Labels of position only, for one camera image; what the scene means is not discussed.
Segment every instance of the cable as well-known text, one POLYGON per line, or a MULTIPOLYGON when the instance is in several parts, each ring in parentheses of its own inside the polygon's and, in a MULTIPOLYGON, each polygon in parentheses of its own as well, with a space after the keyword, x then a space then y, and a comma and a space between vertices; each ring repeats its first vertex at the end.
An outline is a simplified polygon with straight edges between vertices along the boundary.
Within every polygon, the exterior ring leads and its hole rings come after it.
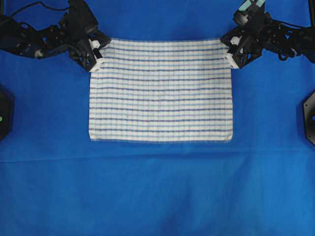
POLYGON ((296 27, 296 28, 301 28, 301 29, 304 29, 306 27, 303 27, 303 26, 297 26, 297 25, 294 25, 294 24, 290 24, 290 23, 287 23, 287 22, 284 22, 284 21, 278 21, 278 20, 275 20, 279 23, 282 23, 282 24, 285 24, 285 25, 288 25, 288 26, 292 26, 292 27, 296 27))
POLYGON ((43 7, 47 8, 47 9, 49 9, 49 10, 52 10, 52 11, 67 11, 67 10, 70 9, 70 7, 63 8, 63 9, 57 9, 57 8, 53 8, 53 7, 46 6, 46 5, 45 5, 43 2, 41 2, 41 1, 36 1, 36 2, 34 2, 34 3, 31 3, 31 4, 29 4, 29 5, 26 5, 26 6, 22 7, 22 8, 20 8, 20 9, 18 9, 17 11, 13 12, 13 14, 12 14, 9 18, 7 18, 6 20, 0 22, 0 26, 3 25, 3 24, 5 24, 5 23, 7 23, 7 22, 9 22, 15 15, 17 15, 17 14, 20 13, 21 11, 24 11, 25 9, 27 9, 27 8, 29 8, 29 7, 31 7, 31 6, 35 6, 35 5, 37 5, 37 4, 40 4, 40 5, 42 5, 43 7))

